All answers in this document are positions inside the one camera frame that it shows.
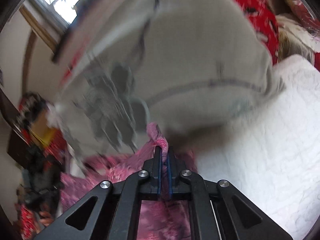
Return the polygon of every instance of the metal screw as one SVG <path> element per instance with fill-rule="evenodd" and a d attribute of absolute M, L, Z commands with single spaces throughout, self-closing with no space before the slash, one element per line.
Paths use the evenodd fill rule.
<path fill-rule="evenodd" d="M 100 187 L 102 188 L 108 188 L 110 187 L 110 185 L 111 185 L 110 182 L 106 180 L 100 183 Z"/>
<path fill-rule="evenodd" d="M 191 171 L 189 171 L 189 170 L 184 170 L 184 171 L 181 172 L 181 174 L 182 174 L 182 176 L 188 177 L 188 176 L 191 175 Z"/>
<path fill-rule="evenodd" d="M 229 187 L 230 183 L 229 183 L 229 181 L 223 179 L 223 180 L 220 180 L 220 181 L 219 181 L 219 185 L 220 185 L 221 187 Z"/>
<path fill-rule="evenodd" d="M 138 172 L 138 175 L 139 175 L 140 177 L 146 177 L 146 176 L 148 176 L 148 172 L 147 172 L 147 171 L 139 171 L 139 172 Z"/>

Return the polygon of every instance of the white bedspread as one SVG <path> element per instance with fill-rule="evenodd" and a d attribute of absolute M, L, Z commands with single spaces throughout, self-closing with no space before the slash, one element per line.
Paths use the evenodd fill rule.
<path fill-rule="evenodd" d="M 277 66 L 287 89 L 189 142 L 204 179 L 227 179 L 294 240 L 320 215 L 320 73 L 300 56 Z"/>

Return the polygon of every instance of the white wall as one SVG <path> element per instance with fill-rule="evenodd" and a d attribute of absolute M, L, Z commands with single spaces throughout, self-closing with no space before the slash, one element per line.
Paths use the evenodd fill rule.
<path fill-rule="evenodd" d="M 0 33 L 0 68 L 3 72 L 2 88 L 15 105 L 21 97 L 22 66 L 31 27 L 17 11 Z"/>
<path fill-rule="evenodd" d="M 0 115 L 0 205 L 10 222 L 17 220 L 14 203 L 18 201 L 16 189 L 22 181 L 21 171 L 7 154 L 10 127 Z"/>
<path fill-rule="evenodd" d="M 52 55 L 51 49 L 38 37 L 30 60 L 27 90 L 54 102 L 66 68 L 53 64 Z"/>

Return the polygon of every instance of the black metal bracket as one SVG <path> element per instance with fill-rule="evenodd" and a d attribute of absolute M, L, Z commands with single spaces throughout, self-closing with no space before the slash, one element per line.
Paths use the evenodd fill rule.
<path fill-rule="evenodd" d="M 292 240 L 230 182 L 204 180 L 168 153 L 169 195 L 188 200 L 192 240 Z M 157 201 L 161 148 L 125 181 L 103 181 L 62 214 L 36 240 L 135 240 L 142 200 Z"/>

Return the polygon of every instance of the pink fuzzy cloth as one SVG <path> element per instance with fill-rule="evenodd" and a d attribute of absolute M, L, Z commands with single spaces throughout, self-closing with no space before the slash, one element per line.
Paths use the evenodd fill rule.
<path fill-rule="evenodd" d="M 175 240 L 191 239 L 187 201 L 168 200 L 167 155 L 168 143 L 155 123 L 147 126 L 150 141 L 134 155 L 117 155 L 112 157 L 93 156 L 86 160 L 92 170 L 86 173 L 86 179 L 68 174 L 61 175 L 65 188 L 61 191 L 61 203 L 65 212 L 87 192 L 102 180 L 112 183 L 125 180 L 129 175 L 141 170 L 145 160 L 151 159 L 156 146 L 162 148 L 162 201 L 142 201 L 137 240 Z M 176 155 L 186 162 L 188 169 L 196 172 L 192 152 Z M 96 170 L 105 170 L 100 175 Z"/>

